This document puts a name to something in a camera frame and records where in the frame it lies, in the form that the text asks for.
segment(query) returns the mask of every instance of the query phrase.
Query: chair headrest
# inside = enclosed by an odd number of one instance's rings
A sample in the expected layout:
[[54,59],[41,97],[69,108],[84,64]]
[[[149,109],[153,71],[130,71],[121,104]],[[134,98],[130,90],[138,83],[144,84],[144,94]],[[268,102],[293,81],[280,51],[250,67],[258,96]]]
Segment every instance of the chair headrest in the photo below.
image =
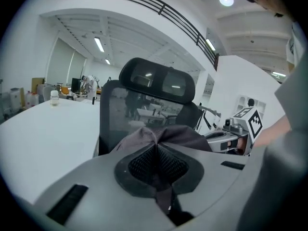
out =
[[126,63],[119,80],[129,90],[180,104],[190,103],[195,95],[189,74],[141,58]]

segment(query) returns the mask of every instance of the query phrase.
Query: ceiling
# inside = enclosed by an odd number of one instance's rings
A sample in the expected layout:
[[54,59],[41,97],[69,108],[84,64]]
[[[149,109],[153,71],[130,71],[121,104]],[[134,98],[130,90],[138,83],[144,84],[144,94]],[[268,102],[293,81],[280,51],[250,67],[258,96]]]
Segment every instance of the ceiling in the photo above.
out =
[[[122,68],[130,59],[141,57],[189,73],[195,83],[202,66],[177,43],[155,28],[120,14],[66,14],[50,18],[59,30],[73,35],[94,57],[94,60]],[[94,37],[99,37],[104,48],[101,52]],[[205,93],[213,88],[210,77]]]
[[[266,72],[289,73],[285,46],[291,37],[292,22],[288,18],[274,17],[274,13],[246,0],[234,0],[231,7],[223,6],[219,0],[198,1],[217,19],[232,54],[254,63]],[[207,38],[220,54],[225,54],[215,29],[208,30]]]

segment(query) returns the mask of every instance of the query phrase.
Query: glass jar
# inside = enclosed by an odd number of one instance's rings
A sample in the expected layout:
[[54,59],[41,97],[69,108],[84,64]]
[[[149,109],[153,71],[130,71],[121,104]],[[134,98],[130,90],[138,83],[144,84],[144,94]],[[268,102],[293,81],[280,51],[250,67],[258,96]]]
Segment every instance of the glass jar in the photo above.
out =
[[52,90],[50,93],[50,104],[51,106],[57,106],[59,104],[59,92]]

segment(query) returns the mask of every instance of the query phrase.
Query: railing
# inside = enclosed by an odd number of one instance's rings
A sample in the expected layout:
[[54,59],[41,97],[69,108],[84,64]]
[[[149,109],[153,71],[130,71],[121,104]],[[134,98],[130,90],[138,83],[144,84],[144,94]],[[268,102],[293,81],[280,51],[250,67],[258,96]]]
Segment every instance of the railing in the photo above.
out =
[[178,11],[161,0],[129,0],[147,7],[159,15],[165,17],[185,32],[195,44],[204,52],[214,66],[217,56],[207,44],[201,33]]

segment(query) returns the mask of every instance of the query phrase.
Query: person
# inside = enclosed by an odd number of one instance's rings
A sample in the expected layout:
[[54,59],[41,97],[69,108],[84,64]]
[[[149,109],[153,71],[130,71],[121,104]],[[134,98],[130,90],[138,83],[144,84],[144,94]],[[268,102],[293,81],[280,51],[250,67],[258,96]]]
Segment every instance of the person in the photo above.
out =
[[89,94],[88,99],[92,100],[93,98],[96,98],[96,91],[97,91],[97,82],[94,79],[93,76],[89,75],[88,77],[82,76],[81,78],[84,82],[89,84]]
[[[282,17],[287,16],[292,21],[292,37],[286,45],[287,62],[290,73],[294,70],[297,64],[300,62],[304,51],[307,49],[307,40],[304,32],[300,25],[292,16],[288,8],[285,6],[282,0],[247,0],[249,2],[255,2],[262,6],[266,10],[275,13],[275,16]],[[255,141],[254,147],[270,144],[280,135],[283,135],[290,131],[290,123],[286,116],[283,116],[273,126],[263,130],[257,140]],[[246,147],[243,139],[238,140],[238,149],[244,149]]]
[[250,98],[248,100],[248,107],[254,107],[255,106],[255,100],[253,100],[252,98]]

